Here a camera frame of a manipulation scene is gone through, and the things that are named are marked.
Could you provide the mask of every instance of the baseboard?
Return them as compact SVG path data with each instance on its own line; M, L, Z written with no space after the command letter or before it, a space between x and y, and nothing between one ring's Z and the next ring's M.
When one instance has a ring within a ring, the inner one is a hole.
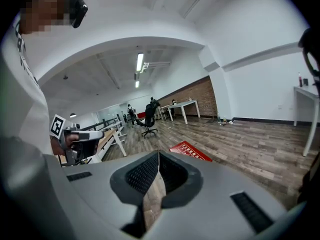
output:
M234 117L233 120L257 122L257 123L268 123L268 124L280 124L280 125L294 125L293 120L275 120L275 119L260 119L260 118L246 118L246 117ZM311 126L312 122L297 121L297 126Z
M198 115L197 114L186 114L186 117L194 117L197 118ZM212 118L212 115L200 115L201 118Z

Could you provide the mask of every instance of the white shirt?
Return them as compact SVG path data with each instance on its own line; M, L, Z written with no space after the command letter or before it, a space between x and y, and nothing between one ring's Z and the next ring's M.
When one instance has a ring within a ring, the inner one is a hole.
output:
M43 154L53 155L46 98L21 44L23 39L11 26L0 44L0 136L18 137Z

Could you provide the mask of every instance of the hand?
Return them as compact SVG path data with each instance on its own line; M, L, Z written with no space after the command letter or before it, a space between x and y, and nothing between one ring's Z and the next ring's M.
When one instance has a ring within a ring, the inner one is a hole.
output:
M68 148L71 148L72 142L79 140L79 136L77 134L69 134L65 137L65 144L67 145ZM53 151L53 154L55 156L64 156L65 151L62 149L60 146L60 143L56 137L53 137L51 139L51 148Z

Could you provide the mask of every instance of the brick wall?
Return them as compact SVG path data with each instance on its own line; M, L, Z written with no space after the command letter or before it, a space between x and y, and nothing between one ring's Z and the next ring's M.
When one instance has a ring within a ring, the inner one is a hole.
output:
M192 100L197 100L201 116L217 116L216 98L209 76L188 84L185 87L176 90L162 98L154 98L158 99L161 106L166 106L171 104L173 99L175 99L177 103L180 103L186 102L189 97ZM189 116L197 115L197 109L194 104L185 106L184 111L185 114ZM174 112L177 115L182 114L180 108L175 108Z

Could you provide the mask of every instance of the headphones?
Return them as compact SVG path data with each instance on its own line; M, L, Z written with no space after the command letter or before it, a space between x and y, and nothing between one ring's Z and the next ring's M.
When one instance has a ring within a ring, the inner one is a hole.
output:
M88 6L83 0L67 0L66 13L69 14L70 25L75 29L80 26L88 11Z

